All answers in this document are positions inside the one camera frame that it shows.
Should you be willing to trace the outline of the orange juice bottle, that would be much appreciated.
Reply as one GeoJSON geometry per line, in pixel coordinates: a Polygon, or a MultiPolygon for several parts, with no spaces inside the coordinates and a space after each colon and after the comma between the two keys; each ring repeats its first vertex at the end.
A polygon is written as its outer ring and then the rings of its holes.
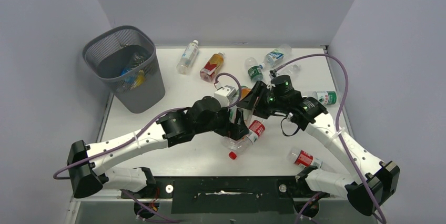
{"type": "Polygon", "coordinates": [[[251,88],[247,86],[242,86],[240,91],[240,100],[243,100],[250,92],[251,88]]]}

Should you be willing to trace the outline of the red label bottle front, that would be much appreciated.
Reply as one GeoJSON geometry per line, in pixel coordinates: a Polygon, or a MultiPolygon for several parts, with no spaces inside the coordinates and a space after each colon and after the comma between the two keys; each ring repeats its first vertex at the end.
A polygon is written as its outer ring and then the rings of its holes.
{"type": "Polygon", "coordinates": [[[294,147],[289,151],[287,154],[287,159],[291,163],[301,168],[306,168],[309,166],[321,168],[323,165],[323,162],[320,159],[297,147],[294,147]]]}

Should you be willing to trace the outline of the green cap clear bottle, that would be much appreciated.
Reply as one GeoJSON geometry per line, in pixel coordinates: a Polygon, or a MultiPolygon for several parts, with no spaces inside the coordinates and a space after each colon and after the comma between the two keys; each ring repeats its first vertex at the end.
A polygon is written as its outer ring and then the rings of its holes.
{"type": "Polygon", "coordinates": [[[336,91],[305,91],[304,97],[313,97],[322,105],[335,105],[339,101],[336,91]]]}

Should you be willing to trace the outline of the yellow honey pomelo bottle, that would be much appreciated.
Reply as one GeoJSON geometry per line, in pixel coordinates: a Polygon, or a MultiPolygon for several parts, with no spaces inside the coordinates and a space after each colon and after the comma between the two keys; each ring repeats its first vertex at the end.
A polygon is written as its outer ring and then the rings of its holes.
{"type": "Polygon", "coordinates": [[[140,86],[141,84],[143,84],[145,82],[145,79],[146,78],[145,78],[144,71],[143,70],[138,71],[135,74],[135,78],[134,78],[134,81],[133,81],[133,84],[132,84],[131,88],[134,89],[134,88],[140,86]]]}

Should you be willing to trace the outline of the clear blue cap bottle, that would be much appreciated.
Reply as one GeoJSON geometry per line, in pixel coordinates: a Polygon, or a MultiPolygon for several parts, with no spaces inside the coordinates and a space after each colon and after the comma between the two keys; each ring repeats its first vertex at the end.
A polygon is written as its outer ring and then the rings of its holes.
{"type": "Polygon", "coordinates": [[[128,72],[132,71],[134,68],[138,67],[140,64],[144,62],[145,58],[140,53],[133,53],[130,61],[128,64],[124,67],[124,69],[121,72],[121,75],[127,75],[127,77],[124,79],[125,83],[127,84],[133,84],[135,74],[128,74],[128,72]]]}

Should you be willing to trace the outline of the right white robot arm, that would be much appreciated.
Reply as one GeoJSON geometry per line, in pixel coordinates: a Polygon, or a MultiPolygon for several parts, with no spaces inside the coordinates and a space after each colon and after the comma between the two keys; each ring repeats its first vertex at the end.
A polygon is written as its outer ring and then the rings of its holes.
{"type": "Polygon", "coordinates": [[[396,191],[400,167],[384,162],[363,148],[316,98],[303,96],[292,86],[290,77],[274,78],[267,86],[257,81],[237,107],[267,119],[283,114],[286,120],[318,140],[348,171],[348,175],[306,168],[297,175],[296,190],[303,196],[314,191],[347,199],[365,216],[372,216],[396,191]]]}

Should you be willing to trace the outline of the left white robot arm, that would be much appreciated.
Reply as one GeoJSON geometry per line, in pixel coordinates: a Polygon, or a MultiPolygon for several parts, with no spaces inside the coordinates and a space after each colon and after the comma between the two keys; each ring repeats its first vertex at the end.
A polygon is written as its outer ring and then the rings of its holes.
{"type": "Polygon", "coordinates": [[[217,99],[206,96],[191,107],[170,109],[141,130],[122,137],[95,144],[76,141],[67,160],[73,196],[86,198],[103,189],[140,193],[154,187],[149,168],[122,168],[118,164],[149,151],[189,142],[207,132],[240,140],[248,133],[243,111],[232,113],[217,99]]]}

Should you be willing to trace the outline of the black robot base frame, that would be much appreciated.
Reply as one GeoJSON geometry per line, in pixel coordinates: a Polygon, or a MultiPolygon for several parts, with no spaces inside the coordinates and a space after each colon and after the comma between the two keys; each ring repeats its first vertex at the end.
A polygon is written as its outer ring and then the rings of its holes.
{"type": "Polygon", "coordinates": [[[291,214],[291,202],[303,204],[315,195],[294,176],[155,177],[155,183],[139,192],[121,194],[124,199],[171,204],[173,214],[258,213],[291,214]]]}

